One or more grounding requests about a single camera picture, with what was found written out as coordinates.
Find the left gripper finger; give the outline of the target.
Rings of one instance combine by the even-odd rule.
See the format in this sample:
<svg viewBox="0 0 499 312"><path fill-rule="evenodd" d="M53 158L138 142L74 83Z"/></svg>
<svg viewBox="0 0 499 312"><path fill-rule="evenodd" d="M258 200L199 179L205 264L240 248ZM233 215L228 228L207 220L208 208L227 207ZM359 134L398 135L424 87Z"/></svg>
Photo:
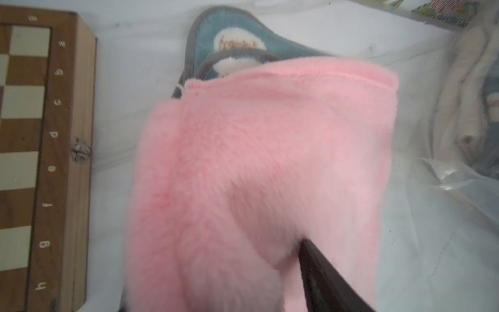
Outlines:
<svg viewBox="0 0 499 312"><path fill-rule="evenodd" d="M308 312L374 312L311 240L298 255Z"/></svg>

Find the pink blanket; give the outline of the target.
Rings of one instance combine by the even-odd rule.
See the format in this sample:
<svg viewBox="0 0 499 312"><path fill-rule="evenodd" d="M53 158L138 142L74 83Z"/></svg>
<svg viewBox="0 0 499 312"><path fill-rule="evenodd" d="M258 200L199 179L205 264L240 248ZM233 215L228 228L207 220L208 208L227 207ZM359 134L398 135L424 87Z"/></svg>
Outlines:
<svg viewBox="0 0 499 312"><path fill-rule="evenodd" d="M129 202L130 311L305 311L310 239L377 300L398 77L310 57L189 79L144 124Z"/></svg>

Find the teal bear pattern blanket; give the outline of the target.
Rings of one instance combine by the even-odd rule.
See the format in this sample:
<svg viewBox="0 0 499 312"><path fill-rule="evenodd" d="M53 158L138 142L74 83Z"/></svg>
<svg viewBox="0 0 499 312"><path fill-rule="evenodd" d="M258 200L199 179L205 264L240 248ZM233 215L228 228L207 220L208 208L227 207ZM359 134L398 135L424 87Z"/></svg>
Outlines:
<svg viewBox="0 0 499 312"><path fill-rule="evenodd" d="M207 81L269 62L326 55L275 34L245 10L211 7L191 25L184 68L172 97L181 97L189 79Z"/></svg>

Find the clear plastic vacuum bag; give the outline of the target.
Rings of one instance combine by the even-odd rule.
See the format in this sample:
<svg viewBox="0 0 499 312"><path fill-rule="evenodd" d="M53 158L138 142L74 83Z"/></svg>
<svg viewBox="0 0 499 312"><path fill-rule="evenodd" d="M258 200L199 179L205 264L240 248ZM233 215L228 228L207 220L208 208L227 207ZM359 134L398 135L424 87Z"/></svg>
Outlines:
<svg viewBox="0 0 499 312"><path fill-rule="evenodd" d="M451 31L405 107L386 205L380 311L498 310L498 2L378 1Z"/></svg>

